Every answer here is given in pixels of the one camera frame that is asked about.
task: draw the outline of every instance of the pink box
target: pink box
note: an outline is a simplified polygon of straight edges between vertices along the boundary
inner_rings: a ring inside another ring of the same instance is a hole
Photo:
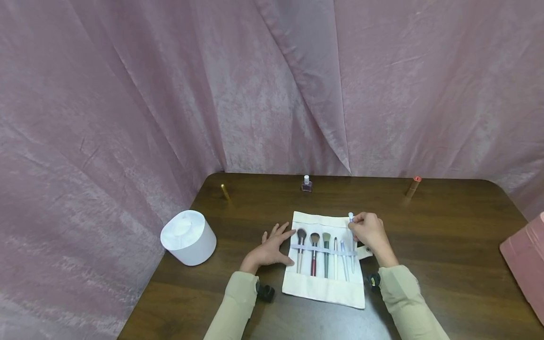
[[[504,241],[500,252],[544,325],[544,212]]]

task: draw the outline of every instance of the fluffy brush head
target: fluffy brush head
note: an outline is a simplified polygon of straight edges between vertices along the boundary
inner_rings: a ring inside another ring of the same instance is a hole
[[[319,234],[318,233],[312,233],[310,235],[310,238],[312,239],[312,243],[318,243],[319,242]]]
[[[304,243],[304,240],[306,239],[306,230],[300,228],[296,231],[296,234],[299,236],[299,243]]]

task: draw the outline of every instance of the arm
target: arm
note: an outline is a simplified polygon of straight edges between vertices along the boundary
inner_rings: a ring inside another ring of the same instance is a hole
[[[416,278],[403,265],[380,268],[380,290],[403,340],[449,339],[425,303]]]
[[[217,314],[209,326],[204,340],[241,339],[244,333],[245,325],[253,312],[257,292],[255,284],[258,277],[236,271],[225,290],[225,297]]]
[[[384,222],[376,214],[360,213],[349,228],[372,249],[380,264],[381,295],[400,337],[403,340],[449,339],[421,296],[416,278],[407,267],[399,265],[385,234]]]
[[[225,289],[223,302],[204,340],[239,340],[242,338],[246,324],[253,312],[257,299],[255,276],[262,265],[283,263],[294,265],[293,260],[280,253],[280,245],[291,237],[296,230],[284,232],[289,223],[281,227],[276,224],[268,237],[264,232],[261,245],[253,249],[243,260],[240,270],[232,274]]]

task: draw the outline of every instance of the pink backdrop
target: pink backdrop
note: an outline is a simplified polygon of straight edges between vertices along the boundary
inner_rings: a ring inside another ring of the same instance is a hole
[[[0,338],[115,337],[220,170],[485,178],[535,217],[543,34],[540,0],[4,1]]]

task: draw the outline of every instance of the hand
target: hand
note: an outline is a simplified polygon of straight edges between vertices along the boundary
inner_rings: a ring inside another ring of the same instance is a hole
[[[399,265],[384,229],[384,222],[374,213],[360,213],[348,224],[354,239],[367,245],[378,259],[381,267]]]
[[[262,265],[274,263],[294,265],[295,262],[292,259],[280,253],[280,245],[283,241],[296,233],[296,230],[284,232],[288,225],[289,222],[285,222],[285,224],[280,227],[280,224],[276,223],[270,232],[270,237],[268,237],[268,233],[265,231],[261,239],[261,245],[249,252],[242,261],[240,271],[255,275],[257,269]]]

